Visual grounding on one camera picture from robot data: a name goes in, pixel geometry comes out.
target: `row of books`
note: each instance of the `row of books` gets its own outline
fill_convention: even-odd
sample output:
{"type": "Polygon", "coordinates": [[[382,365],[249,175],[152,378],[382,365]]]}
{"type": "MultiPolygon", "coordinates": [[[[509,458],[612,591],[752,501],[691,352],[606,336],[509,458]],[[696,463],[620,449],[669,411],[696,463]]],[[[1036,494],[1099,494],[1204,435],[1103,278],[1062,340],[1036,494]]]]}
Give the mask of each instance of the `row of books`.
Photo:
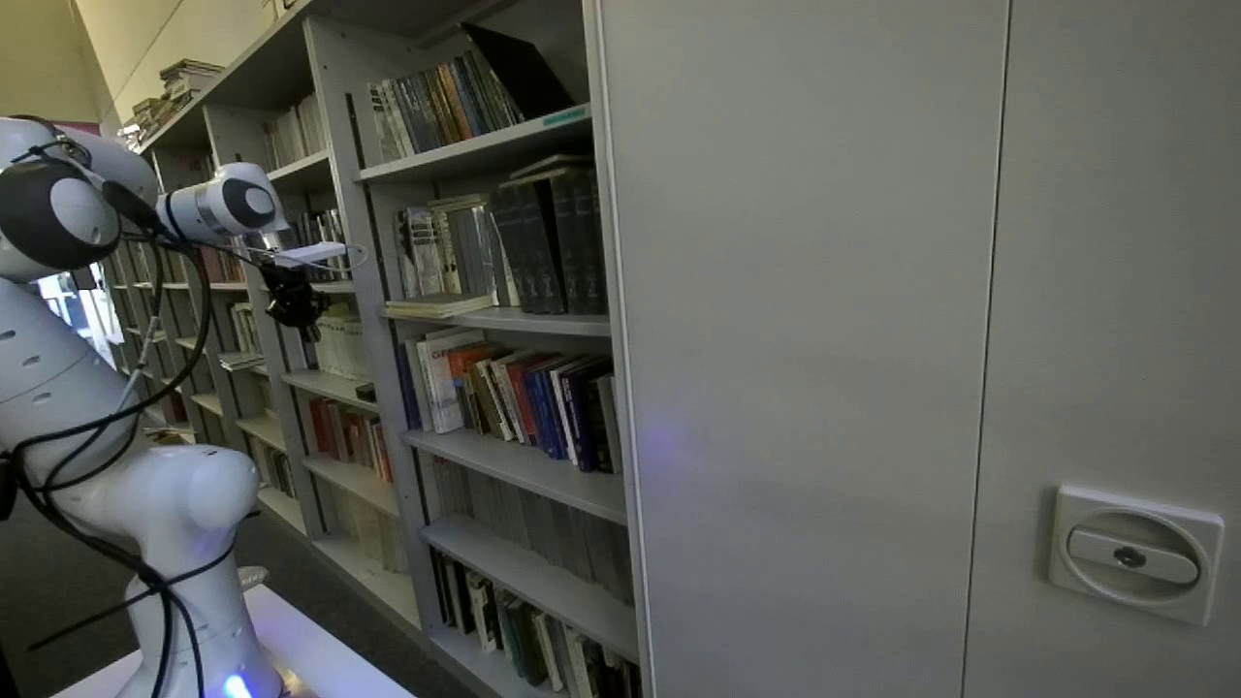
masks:
{"type": "Polygon", "coordinates": [[[246,440],[246,455],[258,463],[262,471],[262,489],[278,489],[291,498],[291,482],[286,482],[286,455],[266,445],[262,440],[246,440]]]}
{"type": "Polygon", "coordinates": [[[400,161],[571,104],[541,47],[467,25],[468,47],[364,87],[375,155],[400,161]]]}
{"type": "Polygon", "coordinates": [[[233,302],[229,317],[233,317],[237,352],[262,352],[258,305],[233,302]]]}
{"type": "Polygon", "coordinates": [[[612,367],[573,352],[515,352],[475,331],[405,340],[421,426],[431,435],[487,432],[541,445],[546,458],[617,473],[612,367]]]}
{"type": "MultiPolygon", "coordinates": [[[[351,246],[346,219],[339,207],[291,212],[286,225],[291,225],[282,233],[286,247],[322,246],[322,241],[351,246]]],[[[355,278],[351,258],[333,258],[333,260],[322,260],[320,268],[309,268],[309,285],[346,285],[346,278],[355,278]]]]}
{"type": "Polygon", "coordinates": [[[456,557],[434,557],[434,574],[441,621],[475,635],[481,652],[500,652],[533,688],[573,698],[640,696],[638,663],[584,635],[573,623],[546,618],[456,557]]]}
{"type": "Polygon", "coordinates": [[[487,298],[527,316],[611,309],[599,184],[578,155],[523,166],[488,199],[400,207],[395,246],[412,305],[487,298]]]}
{"type": "Polygon", "coordinates": [[[392,482],[386,426],[375,415],[355,411],[322,396],[306,396],[306,426],[313,458],[370,467],[386,473],[386,482],[392,482]]]}
{"type": "Polygon", "coordinates": [[[462,473],[468,521],[631,605],[630,533],[560,501],[462,473]]]}
{"type": "Polygon", "coordinates": [[[326,148],[322,114],[313,95],[295,102],[291,108],[276,114],[268,126],[273,163],[286,166],[326,148]]]}
{"type": "Polygon", "coordinates": [[[206,268],[210,285],[240,285],[246,278],[240,260],[220,247],[202,247],[202,268],[206,268]]]}
{"type": "Polygon", "coordinates": [[[132,268],[136,268],[136,278],[143,278],[143,285],[154,285],[154,274],[163,274],[163,285],[189,278],[188,260],[160,251],[154,246],[132,246],[132,268]]]}

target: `book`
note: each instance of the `book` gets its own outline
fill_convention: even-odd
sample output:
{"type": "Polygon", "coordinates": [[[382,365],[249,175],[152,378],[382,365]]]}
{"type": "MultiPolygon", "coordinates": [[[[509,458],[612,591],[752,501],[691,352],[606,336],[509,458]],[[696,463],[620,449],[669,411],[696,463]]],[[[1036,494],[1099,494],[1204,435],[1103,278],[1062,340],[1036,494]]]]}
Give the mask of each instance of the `book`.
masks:
{"type": "Polygon", "coordinates": [[[515,676],[527,679],[533,688],[542,688],[546,666],[536,635],[536,609],[527,601],[500,594],[500,635],[515,676]]]}
{"type": "Polygon", "coordinates": [[[497,296],[500,241],[487,199],[440,199],[434,225],[440,241],[449,247],[457,296],[497,296]]]}
{"type": "Polygon", "coordinates": [[[445,333],[431,333],[431,336],[421,336],[408,344],[412,344],[408,358],[414,358],[412,371],[414,371],[414,400],[421,400],[425,432],[431,432],[431,435],[462,432],[467,408],[462,408],[445,352],[481,344],[481,333],[445,331],[445,333]]]}
{"type": "Polygon", "coordinates": [[[536,44],[488,31],[481,25],[462,26],[478,53],[492,65],[497,82],[521,108],[521,117],[536,119],[542,114],[560,114],[573,104],[571,91],[554,77],[536,44]]]}
{"type": "Polygon", "coordinates": [[[554,621],[536,609],[536,614],[533,614],[533,623],[536,623],[536,644],[541,644],[546,689],[564,696],[564,689],[565,689],[564,657],[560,657],[560,647],[554,647],[554,639],[553,639],[554,621]]]}
{"type": "Polygon", "coordinates": [[[617,378],[606,371],[595,382],[595,404],[599,404],[599,420],[606,432],[606,473],[624,473],[624,458],[620,458],[620,426],[617,426],[617,378]]]}
{"type": "Polygon", "coordinates": [[[515,305],[527,316],[564,316],[565,296],[546,185],[500,184],[492,212],[515,285],[515,305]]]}
{"type": "Polygon", "coordinates": [[[468,618],[478,634],[481,652],[500,652],[500,614],[497,614],[497,591],[481,574],[467,572],[467,594],[468,594],[468,618]]]}

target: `white bookshelf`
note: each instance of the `white bookshelf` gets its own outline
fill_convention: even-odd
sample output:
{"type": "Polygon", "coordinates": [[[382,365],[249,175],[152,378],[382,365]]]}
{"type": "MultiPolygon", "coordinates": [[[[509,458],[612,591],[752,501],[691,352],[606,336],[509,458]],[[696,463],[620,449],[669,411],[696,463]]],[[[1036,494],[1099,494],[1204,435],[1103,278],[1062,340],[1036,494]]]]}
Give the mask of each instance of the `white bookshelf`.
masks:
{"type": "Polygon", "coordinates": [[[364,503],[382,508],[386,517],[400,517],[392,486],[375,473],[375,467],[360,463],[330,463],[330,458],[306,458],[306,471],[333,489],[346,489],[360,498],[364,503]]]}
{"type": "Polygon", "coordinates": [[[475,432],[456,435],[408,435],[414,449],[445,458],[462,471],[509,482],[523,494],[560,501],[565,508],[624,525],[624,494],[612,473],[584,473],[571,463],[554,463],[536,445],[500,441],[475,432]]]}
{"type": "Polygon", "coordinates": [[[351,404],[356,411],[375,411],[375,404],[356,400],[356,384],[360,382],[346,382],[346,378],[333,378],[333,371],[286,371],[282,384],[291,384],[300,392],[309,392],[309,396],[326,396],[326,400],[351,404]]]}
{"type": "Polygon", "coordinates": [[[286,455],[286,440],[282,440],[276,415],[240,420],[237,426],[240,426],[246,435],[253,435],[253,440],[268,441],[276,455],[286,455]]]}
{"type": "Polygon", "coordinates": [[[503,542],[468,521],[440,521],[425,529],[425,537],[434,550],[481,572],[497,587],[584,627],[587,635],[600,639],[624,658],[638,658],[631,609],[620,605],[611,591],[591,587],[565,574],[564,568],[515,542],[503,542]]]}
{"type": "MultiPolygon", "coordinates": [[[[541,155],[595,153],[591,11],[591,0],[434,0],[412,9],[390,0],[309,0],[278,18],[143,148],[166,185],[202,184],[218,163],[246,161],[268,171],[291,220],[313,220],[322,210],[343,212],[355,278],[313,285],[313,296],[356,305],[356,336],[373,378],[351,382],[320,371],[313,331],[276,325],[266,316],[268,286],[262,272],[246,268],[240,285],[210,286],[220,333],[210,344],[213,400],[202,400],[206,387],[188,396],[193,404],[189,420],[210,411],[224,435],[237,435],[237,445],[273,449],[286,477],[286,494],[276,486],[262,489],[262,508],[273,513],[273,521],[300,533],[333,572],[355,578],[360,594],[392,609],[405,623],[425,627],[431,647],[481,688],[533,698],[546,689],[527,688],[503,657],[478,652],[478,639],[462,635],[462,627],[445,627],[440,609],[440,557],[487,574],[492,587],[511,591],[631,663],[640,663],[638,609],[612,591],[467,521],[456,498],[431,489],[481,477],[503,494],[511,489],[546,503],[546,513],[565,508],[565,521],[600,521],[612,533],[630,529],[624,482],[612,473],[584,473],[536,445],[492,435],[412,432],[412,396],[405,396],[395,344],[426,331],[478,331],[503,344],[527,340],[553,352],[591,348],[606,358],[612,352],[612,321],[606,316],[523,316],[503,305],[441,321],[386,317],[386,305],[400,298],[392,286],[390,210],[426,189],[445,199],[487,193],[541,155]],[[573,104],[392,163],[364,163],[360,153],[373,126],[364,126],[360,91],[434,64],[440,51],[456,47],[467,18],[542,44],[541,51],[554,64],[573,104]],[[286,161],[286,148],[273,145],[273,133],[300,108],[320,114],[326,148],[286,161]],[[240,321],[240,316],[233,316],[237,302],[249,302],[258,317],[258,333],[246,333],[246,340],[233,325],[240,321]],[[355,411],[382,420],[392,471],[382,473],[382,467],[313,458],[313,420],[330,415],[320,400],[343,408],[343,420],[356,420],[355,411]]],[[[132,268],[117,274],[112,286],[147,298],[152,278],[132,274],[132,268]]],[[[178,296],[178,305],[189,305],[188,278],[171,278],[166,286],[178,296]]]]}
{"type": "Polygon", "coordinates": [[[346,572],[356,587],[364,587],[375,601],[386,601],[400,621],[421,627],[421,601],[408,574],[390,572],[370,550],[351,539],[313,539],[313,548],[346,572]]]}
{"type": "Polygon", "coordinates": [[[500,133],[487,133],[462,145],[445,145],[425,155],[405,155],[392,163],[364,166],[360,184],[426,184],[426,180],[462,180],[478,171],[492,171],[511,163],[523,153],[546,153],[560,145],[573,145],[591,133],[591,104],[573,104],[564,114],[546,114],[541,119],[523,119],[500,133]]]}
{"type": "Polygon", "coordinates": [[[303,508],[291,494],[278,494],[278,489],[262,489],[262,503],[278,521],[286,525],[291,533],[306,537],[306,521],[303,521],[303,508]]]}

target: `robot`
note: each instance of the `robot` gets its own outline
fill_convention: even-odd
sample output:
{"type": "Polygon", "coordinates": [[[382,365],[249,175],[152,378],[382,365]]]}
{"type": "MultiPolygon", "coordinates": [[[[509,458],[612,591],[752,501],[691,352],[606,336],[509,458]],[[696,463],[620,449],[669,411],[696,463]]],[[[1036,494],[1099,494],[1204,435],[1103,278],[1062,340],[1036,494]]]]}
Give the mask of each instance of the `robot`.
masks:
{"type": "Polygon", "coordinates": [[[105,260],[126,228],[233,246],[286,220],[253,163],[160,193],[147,163],[112,139],[0,117],[0,517],[20,489],[52,525],[127,557],[139,670],[126,698],[276,698],[278,670],[233,563],[258,467],[220,445],[147,441],[143,396],[28,286],[105,260]]]}

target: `bookshelf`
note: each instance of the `bookshelf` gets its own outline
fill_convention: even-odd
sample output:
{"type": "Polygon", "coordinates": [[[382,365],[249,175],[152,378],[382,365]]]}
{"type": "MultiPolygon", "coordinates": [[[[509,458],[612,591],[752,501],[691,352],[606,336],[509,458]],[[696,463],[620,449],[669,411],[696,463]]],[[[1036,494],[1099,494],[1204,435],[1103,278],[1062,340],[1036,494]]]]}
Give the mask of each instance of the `bookshelf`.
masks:
{"type": "MultiPolygon", "coordinates": [[[[351,247],[351,260],[313,274],[313,290],[330,302],[313,331],[286,331],[266,316],[268,286],[258,268],[233,264],[229,274],[210,278],[210,352],[163,424],[183,420],[198,441],[249,449],[266,477],[262,508],[395,621],[426,634],[492,696],[565,688],[536,679],[515,635],[487,647],[481,627],[467,621],[467,587],[449,578],[468,578],[475,591],[488,591],[492,609],[515,614],[503,634],[536,618],[546,639],[542,663],[573,658],[587,676],[584,657],[611,657],[611,670],[620,676],[624,663],[630,696],[640,676],[624,467],[620,455],[600,467],[600,455],[587,455],[565,424],[571,392],[591,396],[578,426],[587,411],[600,411],[600,387],[587,382],[612,378],[612,317],[606,309],[571,316],[571,305],[536,309],[523,296],[500,290],[503,274],[497,274],[497,247],[503,246],[503,264],[509,251],[521,251],[500,241],[509,228],[497,219],[497,185],[546,155],[595,155],[591,11],[595,6],[578,0],[400,11],[386,0],[309,0],[143,148],[163,185],[202,184],[229,161],[262,163],[295,220],[282,246],[346,241],[351,247]],[[521,114],[515,96],[511,104],[487,96],[481,51],[462,25],[536,47],[564,82],[565,104],[521,114]],[[462,117],[456,135],[441,133],[434,148],[386,153],[370,96],[421,69],[457,69],[456,82],[468,96],[456,95],[456,108],[462,117],[475,102],[478,114],[468,126],[462,117]],[[478,202],[468,220],[497,225],[488,228],[497,258],[487,268],[492,302],[449,317],[405,317],[395,305],[412,298],[412,268],[392,220],[412,207],[431,207],[434,225],[449,225],[449,202],[478,202]],[[456,432],[426,424],[421,396],[431,378],[412,348],[440,333],[488,340],[511,365],[546,358],[541,382],[542,408],[554,411],[546,420],[560,420],[564,432],[560,455],[536,441],[536,424],[523,424],[523,435],[515,424],[511,435],[488,432],[497,424],[456,432]]],[[[600,212],[584,212],[584,233],[591,220],[595,247],[606,247],[600,212]]],[[[152,264],[160,264],[152,251],[126,251],[109,264],[112,296],[127,302],[127,348],[154,302],[152,264]]],[[[481,278],[467,278],[467,264],[475,258],[462,258],[456,285],[481,278]]],[[[163,340],[147,367],[154,382],[171,378],[175,358],[188,352],[188,317],[193,317],[188,268],[175,268],[166,298],[163,340]]]]}

